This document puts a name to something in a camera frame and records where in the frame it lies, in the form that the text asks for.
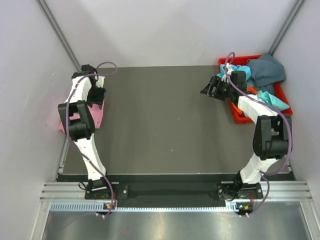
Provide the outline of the pink t shirt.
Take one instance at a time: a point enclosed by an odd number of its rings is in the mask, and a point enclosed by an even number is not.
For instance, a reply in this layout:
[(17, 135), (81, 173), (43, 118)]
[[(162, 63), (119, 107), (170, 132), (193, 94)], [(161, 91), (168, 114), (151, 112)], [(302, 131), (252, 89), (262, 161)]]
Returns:
[[(102, 105), (95, 104), (95, 103), (92, 103), (92, 104), (88, 103), (88, 109), (93, 118), (95, 129), (99, 129), (101, 127), (101, 123), (104, 115), (104, 104), (105, 104), (105, 101), (103, 101)], [(79, 118), (80, 118), (79, 113), (74, 113), (73, 116), (70, 116), (70, 120), (75, 120)], [(65, 132), (61, 121), (59, 123), (58, 130)]]

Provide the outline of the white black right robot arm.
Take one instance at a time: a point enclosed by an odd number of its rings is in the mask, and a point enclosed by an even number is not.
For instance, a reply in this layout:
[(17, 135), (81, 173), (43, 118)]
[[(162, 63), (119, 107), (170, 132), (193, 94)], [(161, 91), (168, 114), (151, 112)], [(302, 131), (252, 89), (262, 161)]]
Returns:
[(227, 201), (245, 198), (259, 190), (261, 179), (278, 160), (292, 151), (292, 122), (274, 106), (247, 91), (246, 73), (231, 71), (226, 78), (213, 75), (201, 94), (225, 101), (231, 100), (254, 122), (253, 155), (236, 174), (233, 184), (220, 185), (219, 195)]

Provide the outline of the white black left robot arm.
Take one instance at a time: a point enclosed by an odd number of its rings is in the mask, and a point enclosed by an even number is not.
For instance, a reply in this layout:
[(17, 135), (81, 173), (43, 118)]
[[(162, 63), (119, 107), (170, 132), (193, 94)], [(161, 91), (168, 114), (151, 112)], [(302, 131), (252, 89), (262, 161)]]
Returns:
[(100, 128), (106, 89), (104, 76), (89, 64), (71, 76), (72, 86), (64, 103), (58, 105), (62, 129), (79, 151), (87, 169), (88, 183), (79, 183), (87, 200), (114, 199), (114, 187), (108, 179), (95, 144), (95, 131)]

